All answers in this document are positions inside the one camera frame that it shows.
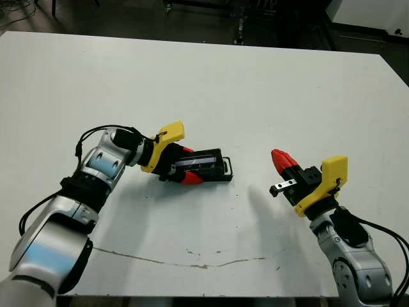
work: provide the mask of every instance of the crack on table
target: crack on table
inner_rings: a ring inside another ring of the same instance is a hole
[[[193,268],[196,268],[196,269],[204,269],[204,270],[207,270],[210,267],[214,267],[214,268],[225,267],[227,265],[236,264],[238,262],[248,262],[248,261],[251,261],[251,260],[265,260],[266,259],[265,257],[254,257],[254,258],[246,258],[246,259],[237,259],[237,260],[229,261],[229,262],[219,264],[219,265],[211,265],[211,264],[203,264],[203,265],[190,264],[189,265],[189,264],[173,264],[171,262],[164,262],[164,261],[158,261],[158,260],[154,260],[154,259],[150,259],[150,258],[144,258],[144,257],[138,257],[138,256],[134,256],[134,255],[123,254],[123,253],[119,253],[117,251],[109,251],[109,250],[103,249],[103,248],[93,247],[93,249],[95,249],[97,251],[101,251],[103,253],[116,255],[116,256],[122,256],[122,257],[132,258],[132,259],[136,259],[136,260],[153,262],[154,264],[173,265],[173,266],[176,266],[176,267],[193,267]]]

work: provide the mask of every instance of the red cone tip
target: red cone tip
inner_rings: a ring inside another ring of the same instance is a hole
[[[274,166],[280,175],[284,169],[298,165],[296,160],[291,158],[288,153],[283,152],[282,150],[273,149],[271,151],[271,156],[273,158]]]

